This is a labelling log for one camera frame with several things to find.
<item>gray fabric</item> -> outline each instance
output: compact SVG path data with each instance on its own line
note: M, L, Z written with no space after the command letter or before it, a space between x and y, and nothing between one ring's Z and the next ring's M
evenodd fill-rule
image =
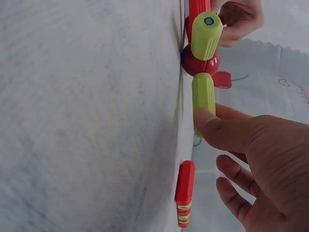
M180 8L0 1L1 231L163 231L174 197Z

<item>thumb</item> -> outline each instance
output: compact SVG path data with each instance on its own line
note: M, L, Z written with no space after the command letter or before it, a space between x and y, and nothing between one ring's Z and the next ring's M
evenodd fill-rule
M250 141L250 120L222 120L206 109L197 109L194 125L211 146L245 153Z
M211 0L211 12L217 13L226 2L228 2L228 0Z

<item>green plastic cylinder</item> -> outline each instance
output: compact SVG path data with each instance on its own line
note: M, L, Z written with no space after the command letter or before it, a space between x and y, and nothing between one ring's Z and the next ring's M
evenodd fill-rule
M191 51L199 60L209 60L217 48L223 24L212 12L199 14L192 24Z

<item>fingernail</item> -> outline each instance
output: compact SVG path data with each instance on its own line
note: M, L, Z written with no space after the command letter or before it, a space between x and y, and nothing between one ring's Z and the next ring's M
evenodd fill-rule
M198 108L194 113L194 124L198 126L205 126L215 118L216 115L213 115L209 110Z

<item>stacked toy pieces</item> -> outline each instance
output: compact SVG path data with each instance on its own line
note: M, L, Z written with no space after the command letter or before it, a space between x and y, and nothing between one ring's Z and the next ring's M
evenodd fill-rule
M186 20L188 36L191 41L182 53L182 65L185 71L193 76L192 103L193 114L198 108L206 108L215 114L215 94L212 75L220 64L217 45L223 30L223 25L217 14L202 12L195 17L192 27L190 20ZM197 137L202 135L195 129Z
M179 168L176 189L176 205L178 225L182 228L187 228L189 226L195 169L194 163L190 160L184 161Z
M212 76L220 65L217 45L223 30L220 18L210 11L210 0L189 0L190 15L185 21L189 44L182 53L182 65L185 71L193 76L192 104L193 114L198 108L206 108L213 114L215 109L215 93ZM202 135L196 130L197 137ZM195 165L186 160L180 165L176 189L176 205L178 225L188 228Z

